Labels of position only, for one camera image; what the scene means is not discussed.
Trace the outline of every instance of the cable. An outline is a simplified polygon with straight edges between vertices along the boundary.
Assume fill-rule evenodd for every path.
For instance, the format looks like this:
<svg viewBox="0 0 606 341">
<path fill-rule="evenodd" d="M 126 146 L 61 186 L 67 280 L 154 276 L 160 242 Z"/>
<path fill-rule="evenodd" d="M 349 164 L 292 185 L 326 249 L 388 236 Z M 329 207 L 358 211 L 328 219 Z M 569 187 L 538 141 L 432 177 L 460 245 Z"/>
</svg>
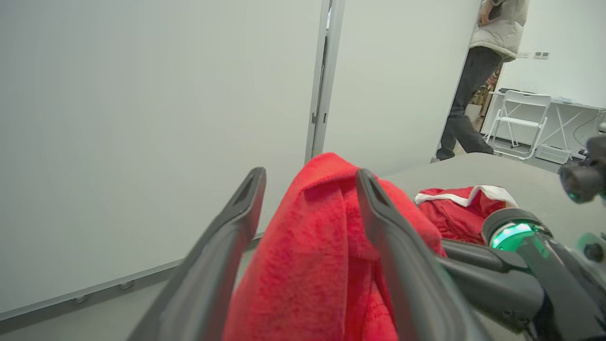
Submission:
<svg viewBox="0 0 606 341">
<path fill-rule="evenodd" d="M 600 111 L 600 112 L 598 112 L 598 114 L 597 114 L 597 115 L 596 115 L 594 118 L 592 118 L 592 119 L 590 119 L 589 121 L 587 121 L 587 122 L 585 122 L 585 123 L 581 124 L 580 126 L 578 126 L 578 127 L 577 127 L 577 128 L 574 130 L 574 132 L 572 132 L 572 137 L 573 137 L 573 138 L 574 138 L 574 140 L 575 140 L 575 141 L 576 141 L 578 144 L 580 144 L 581 146 L 583 146 L 583 147 L 587 148 L 587 146 L 586 146 L 584 143 L 581 143 L 579 140 L 577 140 L 576 135 L 575 135 L 575 134 L 576 134 L 576 131 L 577 131 L 577 130 L 579 130 L 579 128 L 580 128 L 580 127 L 582 127 L 582 126 L 584 126 L 584 125 L 588 124 L 589 122 L 591 122 L 591 121 L 593 121 L 593 120 L 596 120 L 596 121 L 597 121 L 597 120 L 598 120 L 598 116 L 599 116 L 600 114 L 601 114 L 601 111 Z"/>
</svg>

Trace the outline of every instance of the dark gray pants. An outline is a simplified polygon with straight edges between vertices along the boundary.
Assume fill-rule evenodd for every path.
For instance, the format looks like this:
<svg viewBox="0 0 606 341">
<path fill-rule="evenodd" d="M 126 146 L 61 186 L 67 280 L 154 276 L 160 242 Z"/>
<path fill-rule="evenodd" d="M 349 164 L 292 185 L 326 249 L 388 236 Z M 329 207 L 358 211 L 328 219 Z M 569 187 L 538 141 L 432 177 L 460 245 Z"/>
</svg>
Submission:
<svg viewBox="0 0 606 341">
<path fill-rule="evenodd" d="M 465 108 L 501 61 L 501 56 L 486 47 L 474 47 L 469 50 L 446 127 L 442 133 L 442 147 L 436 153 L 438 159 L 444 160 L 455 155 L 453 149 L 456 140 L 459 140 L 468 153 L 493 153 L 492 147 L 484 142 L 480 133 L 473 128 L 469 117 L 465 115 Z"/>
</svg>

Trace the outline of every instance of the red fabric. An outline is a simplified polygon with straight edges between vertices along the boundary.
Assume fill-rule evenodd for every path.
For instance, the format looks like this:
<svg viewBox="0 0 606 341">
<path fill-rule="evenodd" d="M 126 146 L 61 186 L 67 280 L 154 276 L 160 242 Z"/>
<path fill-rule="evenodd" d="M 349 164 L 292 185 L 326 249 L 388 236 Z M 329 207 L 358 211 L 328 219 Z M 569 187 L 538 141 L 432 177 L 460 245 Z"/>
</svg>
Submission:
<svg viewBox="0 0 606 341">
<path fill-rule="evenodd" d="M 335 154 L 311 160 L 290 185 L 238 290 L 224 340 L 397 340 L 379 253 L 367 240 L 358 168 Z M 438 230 L 379 180 L 434 252 Z"/>
<path fill-rule="evenodd" d="M 431 188 L 420 191 L 422 194 L 454 194 L 469 198 L 473 187 L 458 189 Z M 466 241 L 467 243 L 484 244 L 482 225 L 494 211 L 505 208 L 505 203 L 486 197 L 482 191 L 472 199 L 469 207 L 463 207 L 451 200 L 425 201 L 419 209 L 438 227 L 443 238 Z"/>
</svg>

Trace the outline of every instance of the red and white fabric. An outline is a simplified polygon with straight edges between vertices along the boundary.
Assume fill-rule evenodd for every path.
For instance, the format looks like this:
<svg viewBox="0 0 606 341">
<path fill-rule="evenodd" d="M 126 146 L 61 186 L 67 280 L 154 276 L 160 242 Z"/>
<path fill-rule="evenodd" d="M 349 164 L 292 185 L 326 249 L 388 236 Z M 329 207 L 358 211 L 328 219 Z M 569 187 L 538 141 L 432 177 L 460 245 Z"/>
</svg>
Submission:
<svg viewBox="0 0 606 341">
<path fill-rule="evenodd" d="M 482 225 L 490 214 L 518 206 L 504 188 L 488 185 L 426 189 L 417 194 L 415 203 L 442 238 L 477 244 L 484 243 Z"/>
</svg>

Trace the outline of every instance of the white panel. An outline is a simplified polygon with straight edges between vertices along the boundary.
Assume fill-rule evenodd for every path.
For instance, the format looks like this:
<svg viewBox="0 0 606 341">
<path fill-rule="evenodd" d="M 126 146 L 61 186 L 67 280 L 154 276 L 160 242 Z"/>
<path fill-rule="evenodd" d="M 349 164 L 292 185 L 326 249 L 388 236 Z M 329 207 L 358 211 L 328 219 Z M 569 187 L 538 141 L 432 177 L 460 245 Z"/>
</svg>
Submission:
<svg viewBox="0 0 606 341">
<path fill-rule="evenodd" d="M 379 175 L 429 163 L 479 0 L 347 0 L 324 151 Z"/>
<path fill-rule="evenodd" d="M 549 52 L 549 59 L 506 63 L 498 87 L 606 106 L 605 12 L 604 0 L 530 1 L 520 51 Z"/>
<path fill-rule="evenodd" d="M 263 230 L 304 164 L 321 5 L 2 1 L 0 312 L 183 258 L 255 166 Z"/>
</svg>

